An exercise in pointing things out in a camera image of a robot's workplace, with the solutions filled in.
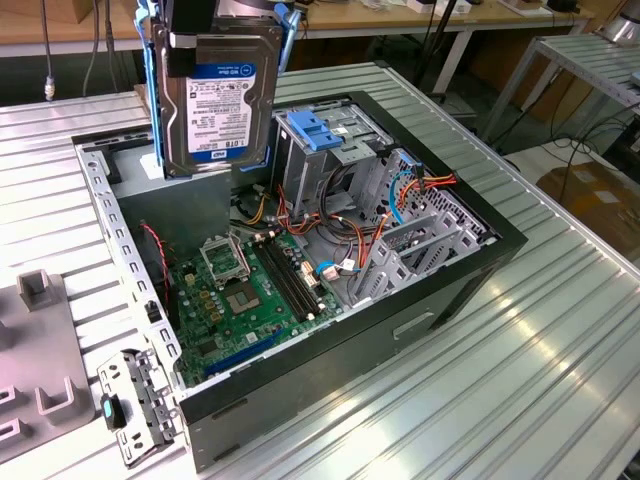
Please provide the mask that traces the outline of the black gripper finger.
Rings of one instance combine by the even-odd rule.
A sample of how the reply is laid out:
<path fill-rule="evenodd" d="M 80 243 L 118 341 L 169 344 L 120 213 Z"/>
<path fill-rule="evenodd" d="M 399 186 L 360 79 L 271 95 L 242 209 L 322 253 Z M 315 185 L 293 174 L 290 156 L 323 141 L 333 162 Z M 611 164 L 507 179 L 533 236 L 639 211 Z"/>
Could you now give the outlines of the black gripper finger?
<path fill-rule="evenodd" d="M 167 70 L 169 77 L 189 77 L 196 64 L 196 36 L 170 32 Z"/>

